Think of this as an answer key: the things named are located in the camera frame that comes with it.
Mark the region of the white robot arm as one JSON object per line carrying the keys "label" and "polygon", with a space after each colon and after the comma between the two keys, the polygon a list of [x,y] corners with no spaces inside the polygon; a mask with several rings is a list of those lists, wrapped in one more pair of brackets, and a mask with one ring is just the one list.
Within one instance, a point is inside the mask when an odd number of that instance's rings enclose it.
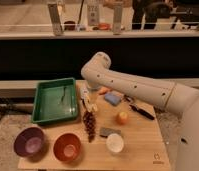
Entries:
{"label": "white robot arm", "polygon": [[111,59],[97,52],[81,69],[88,85],[105,86],[157,108],[182,115],[175,171],[199,171],[199,89],[110,70]]}

